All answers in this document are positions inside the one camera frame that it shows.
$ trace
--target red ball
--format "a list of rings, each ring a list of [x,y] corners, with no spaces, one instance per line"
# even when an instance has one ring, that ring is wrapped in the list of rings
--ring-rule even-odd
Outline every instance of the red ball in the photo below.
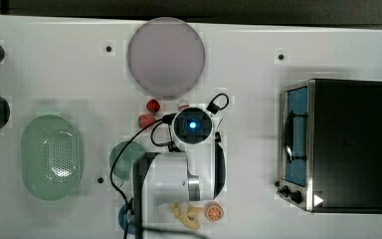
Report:
[[[160,103],[157,100],[149,101],[145,107],[152,113],[157,113],[160,111]]]
[[[147,127],[151,123],[154,123],[156,119],[151,114],[141,115],[138,118],[138,126],[141,128]]]

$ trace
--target black toaster oven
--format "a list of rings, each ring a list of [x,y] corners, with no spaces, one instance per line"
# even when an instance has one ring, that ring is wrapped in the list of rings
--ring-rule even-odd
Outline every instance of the black toaster oven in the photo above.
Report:
[[[382,213],[382,82],[283,90],[278,194],[308,212]]]

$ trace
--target white tabletop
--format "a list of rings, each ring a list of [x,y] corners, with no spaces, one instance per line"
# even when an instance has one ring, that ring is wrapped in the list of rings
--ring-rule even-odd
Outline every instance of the white tabletop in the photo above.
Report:
[[[138,132],[137,118],[152,99],[126,62],[128,41],[142,24],[0,16],[0,44],[6,51],[0,95],[11,107],[10,121],[0,130],[0,238],[122,236],[117,212],[123,201],[107,181],[108,157],[119,142]],[[208,103],[224,92],[232,100],[221,129],[227,186],[217,201],[225,217],[217,223],[199,218],[199,231],[213,239],[382,239],[382,215],[307,214],[280,199],[274,187],[281,88],[314,77],[382,80],[382,31],[191,26],[207,58],[200,82],[183,99]],[[112,52],[104,50],[107,45]],[[278,54],[285,59],[279,61]],[[179,101],[159,100],[165,113],[174,112]],[[83,178],[74,193],[56,203],[34,197],[21,178],[21,134],[46,113],[72,122],[85,145]],[[160,150],[148,134],[138,141],[148,151]],[[105,182],[98,184],[101,176]],[[131,196],[130,184],[124,187]],[[166,206],[158,211],[164,222],[183,228]]]

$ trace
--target orange fruit slice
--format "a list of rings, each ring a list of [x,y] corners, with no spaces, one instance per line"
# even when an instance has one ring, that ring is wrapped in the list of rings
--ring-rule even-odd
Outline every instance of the orange fruit slice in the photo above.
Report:
[[[220,220],[223,217],[222,207],[216,202],[209,203],[206,208],[206,217],[211,222]]]

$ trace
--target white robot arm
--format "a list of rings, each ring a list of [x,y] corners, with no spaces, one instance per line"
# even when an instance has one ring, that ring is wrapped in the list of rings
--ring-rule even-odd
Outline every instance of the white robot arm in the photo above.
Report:
[[[221,192],[226,168],[215,131],[222,115],[208,109],[207,105],[190,106],[175,115],[170,127],[180,152],[148,152],[135,162],[135,238],[146,238],[142,226],[155,226],[156,206],[213,200]]]

